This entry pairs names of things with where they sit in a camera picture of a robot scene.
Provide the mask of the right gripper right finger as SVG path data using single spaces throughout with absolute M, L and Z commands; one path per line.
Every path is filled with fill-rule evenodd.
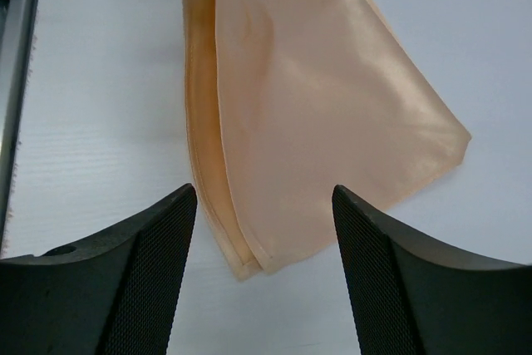
M 362 353 L 530 353 L 530 266 L 432 238 L 342 185 L 332 210 Z

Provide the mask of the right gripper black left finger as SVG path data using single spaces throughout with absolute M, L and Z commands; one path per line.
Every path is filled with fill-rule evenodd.
M 2 353 L 166 353 L 195 216 L 187 184 L 83 239 L 4 259 Z

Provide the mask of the peach satin napkin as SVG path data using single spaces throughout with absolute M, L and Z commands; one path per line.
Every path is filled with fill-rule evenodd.
M 386 210 L 457 167 L 470 133 L 373 0 L 182 0 L 190 164 L 237 279 L 336 239 L 345 185 Z

